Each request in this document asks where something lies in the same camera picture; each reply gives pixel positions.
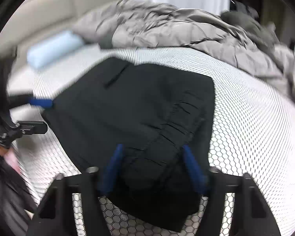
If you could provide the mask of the person's left hand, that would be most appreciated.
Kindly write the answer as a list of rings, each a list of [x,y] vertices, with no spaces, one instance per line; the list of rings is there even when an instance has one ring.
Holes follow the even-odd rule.
[[[0,156],[3,157],[7,164],[10,165],[15,171],[20,173],[18,159],[12,147],[10,149],[6,149],[0,146]]]

